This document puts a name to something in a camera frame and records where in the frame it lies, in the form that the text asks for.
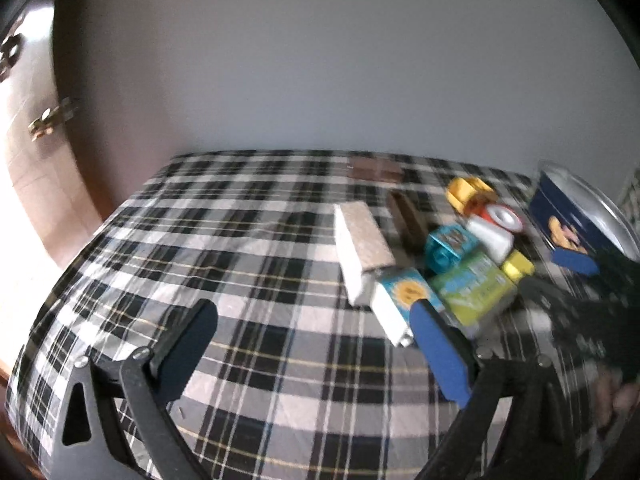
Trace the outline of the person's hand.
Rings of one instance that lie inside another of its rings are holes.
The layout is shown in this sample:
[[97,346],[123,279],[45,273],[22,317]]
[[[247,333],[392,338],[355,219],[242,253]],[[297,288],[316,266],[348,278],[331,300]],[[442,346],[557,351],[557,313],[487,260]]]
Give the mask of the person's hand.
[[629,412],[639,402],[638,382],[622,383],[622,375],[599,366],[594,382],[594,419],[598,428],[611,422],[614,414]]

